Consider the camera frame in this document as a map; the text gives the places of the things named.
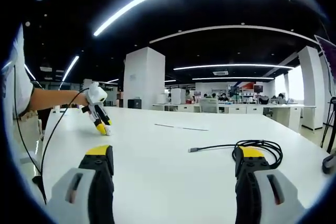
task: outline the window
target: window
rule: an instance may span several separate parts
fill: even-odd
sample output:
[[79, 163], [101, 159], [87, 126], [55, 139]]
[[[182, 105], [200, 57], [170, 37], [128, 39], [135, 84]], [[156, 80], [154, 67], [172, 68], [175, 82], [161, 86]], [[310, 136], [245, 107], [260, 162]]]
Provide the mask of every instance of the window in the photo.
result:
[[278, 96], [280, 93], [286, 93], [285, 76], [283, 74], [275, 77], [275, 95]]
[[289, 98], [292, 98], [294, 100], [304, 100], [305, 91], [303, 87], [301, 66], [298, 66], [288, 72], [288, 81], [289, 81]]

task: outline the person's arm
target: person's arm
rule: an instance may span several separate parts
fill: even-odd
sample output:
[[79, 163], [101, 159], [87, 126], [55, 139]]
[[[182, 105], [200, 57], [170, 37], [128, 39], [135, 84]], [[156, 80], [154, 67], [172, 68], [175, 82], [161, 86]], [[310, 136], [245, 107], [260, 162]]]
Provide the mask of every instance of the person's arm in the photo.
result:
[[[28, 106], [30, 110], [44, 110], [53, 106], [67, 104], [78, 94], [75, 90], [44, 90], [35, 88]], [[88, 105], [88, 101], [83, 93], [79, 94], [73, 101], [75, 104]]]

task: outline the white sleeve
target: white sleeve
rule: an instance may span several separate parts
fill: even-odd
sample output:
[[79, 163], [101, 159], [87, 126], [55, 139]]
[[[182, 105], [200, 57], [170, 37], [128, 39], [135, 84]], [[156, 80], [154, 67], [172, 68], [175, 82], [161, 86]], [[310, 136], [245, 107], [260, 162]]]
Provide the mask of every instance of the white sleeve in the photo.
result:
[[33, 91], [33, 84], [30, 82], [29, 76], [25, 69], [25, 56], [23, 51], [23, 45], [23, 28], [21, 26], [17, 33], [16, 39], [13, 42], [13, 48], [11, 52], [11, 54], [13, 54], [13, 58], [16, 58], [16, 74], [14, 76], [14, 68], [12, 69], [13, 73], [10, 73], [16, 81], [16, 90], [14, 91], [13, 85], [13, 92], [15, 92], [16, 110], [19, 115], [27, 109], [30, 101], [30, 96]]

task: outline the black ceiling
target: black ceiling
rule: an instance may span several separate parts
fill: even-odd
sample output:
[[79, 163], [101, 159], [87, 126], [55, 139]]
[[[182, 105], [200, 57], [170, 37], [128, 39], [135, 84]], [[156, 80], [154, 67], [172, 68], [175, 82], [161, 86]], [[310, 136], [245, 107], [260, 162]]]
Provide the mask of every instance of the black ceiling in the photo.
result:
[[[166, 56], [166, 78], [191, 83], [192, 78], [213, 77], [203, 69], [174, 71], [176, 67], [221, 63], [279, 64], [305, 45], [315, 44], [293, 35], [258, 29], [200, 31], [150, 44], [151, 40], [209, 26], [245, 25], [280, 28], [313, 38], [326, 37], [336, 17], [326, 0], [148, 0], [136, 6], [98, 37], [93, 33], [118, 9], [132, 0], [43, 0], [32, 2], [22, 20], [26, 63], [39, 81], [41, 65], [66, 70], [75, 55], [80, 59], [67, 81], [84, 78], [116, 79], [126, 54], [150, 46]], [[298, 61], [290, 62], [296, 66]], [[230, 68], [229, 76], [261, 77], [270, 69]], [[283, 73], [279, 70], [274, 76]]]

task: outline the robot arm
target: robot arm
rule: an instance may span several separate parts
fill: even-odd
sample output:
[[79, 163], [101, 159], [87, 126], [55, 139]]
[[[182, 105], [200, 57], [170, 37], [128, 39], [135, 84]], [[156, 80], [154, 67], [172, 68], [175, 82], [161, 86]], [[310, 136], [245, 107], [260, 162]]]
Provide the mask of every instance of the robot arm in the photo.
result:
[[112, 123], [103, 107], [106, 97], [107, 93], [98, 86], [98, 83], [92, 83], [86, 92], [89, 105], [82, 108], [82, 112], [89, 112], [91, 120], [101, 134], [110, 135], [110, 125]]

